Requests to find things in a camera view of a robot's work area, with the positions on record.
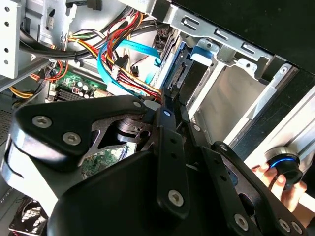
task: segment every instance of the wire bundle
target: wire bundle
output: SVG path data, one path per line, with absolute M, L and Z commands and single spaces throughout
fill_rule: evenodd
M 29 102 L 43 90 L 43 87 L 47 84 L 47 82 L 54 82 L 62 78 L 67 73 L 68 60 L 79 61 L 89 58 L 95 58 L 96 60 L 100 59 L 105 70 L 111 75 L 115 62 L 119 58 L 116 49 L 124 40 L 129 40 L 131 37 L 145 32 L 156 31 L 159 27 L 165 26 L 164 24 L 157 24 L 154 20 L 143 22 L 144 18 L 145 16 L 142 13 L 130 7 L 126 7 L 112 23 L 100 31 L 95 29 L 81 29 L 73 34 L 70 34 L 70 38 L 67 43 L 77 43 L 84 48 L 83 50 L 76 52 L 70 50 L 56 50 L 54 47 L 46 47 L 34 40 L 21 28 L 20 49 L 38 57 L 54 60 L 54 67 L 56 66 L 56 63 L 58 63 L 59 71 L 55 76 L 50 77 L 50 72 L 52 70 L 50 65 L 50 69 L 46 70 L 45 75 L 31 74 L 30 77 L 40 83 L 35 91 L 20 92 L 13 87 L 11 87 L 10 90 L 18 97 L 25 99 L 26 103 Z M 96 37 L 101 39 L 98 43 L 95 45 L 87 43 L 88 40 Z M 130 61 L 128 61 L 127 68 L 119 68 L 117 78 L 113 79 L 112 82 L 135 96 L 139 96 L 139 94 L 146 94 L 154 97 L 155 100 L 160 100 L 158 89 L 135 77 L 130 71 Z

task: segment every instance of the cable tie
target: cable tie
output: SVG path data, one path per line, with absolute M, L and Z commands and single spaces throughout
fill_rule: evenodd
M 77 52 L 74 52 L 74 63 L 78 63 Z
M 73 44 L 75 47 L 78 47 L 79 46 L 79 39 L 77 38 Z

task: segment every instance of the metal bracket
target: metal bracket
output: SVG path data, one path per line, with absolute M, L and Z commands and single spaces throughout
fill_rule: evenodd
M 213 39 L 255 61 L 261 57 L 272 58 L 265 51 L 174 5 L 170 6 L 163 22 L 190 36 Z
M 14 79 L 18 75 L 19 30 L 21 8 L 19 2 L 2 0 L 0 8 L 0 32 L 5 32 L 0 38 L 0 71 L 3 76 Z
M 255 63 L 250 62 L 249 60 L 246 60 L 245 58 L 241 58 L 237 61 L 235 61 L 235 66 L 238 66 L 239 68 L 242 68 L 245 70 L 253 79 L 258 81 L 258 78 L 255 77 L 255 72 L 258 69 L 258 65 Z
M 65 48 L 69 27 L 77 11 L 77 5 L 74 4 L 69 15 L 67 15 L 65 4 L 66 0 L 44 0 L 40 24 L 40 41 Z M 49 15 L 53 10 L 55 10 L 55 14 L 50 17 Z

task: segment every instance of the black metal arm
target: black metal arm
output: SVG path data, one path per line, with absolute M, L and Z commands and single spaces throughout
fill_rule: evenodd
M 16 112 L 1 172 L 43 204 L 48 235 L 307 235 L 233 150 L 206 141 L 179 96 L 162 99 L 157 111 L 116 96 Z M 137 153 L 80 179 L 84 158 L 126 142 Z

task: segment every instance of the orange wire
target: orange wire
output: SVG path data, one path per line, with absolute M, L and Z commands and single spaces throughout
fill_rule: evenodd
M 61 78 L 66 74 L 66 72 L 67 72 L 67 70 L 68 70 L 68 62 L 66 61 L 66 63 L 65 63 L 65 70 L 64 70 L 64 72 L 63 72 L 62 75 L 61 75 L 61 73 L 62 73 L 62 71 L 63 71 L 63 63 L 62 63 L 62 61 L 59 60 L 59 61 L 58 61 L 58 64 L 59 64 L 59 66 L 60 66 L 60 70 L 59 70 L 58 74 L 55 75 L 55 76 L 52 77 L 52 78 L 45 78 L 45 80 L 55 81 L 55 80 L 61 79 Z M 34 80 L 39 80 L 39 79 L 40 79 L 40 76 L 38 76 L 38 75 L 36 75 L 36 74 L 31 74 L 30 77 L 31 77 L 32 79 L 34 79 Z

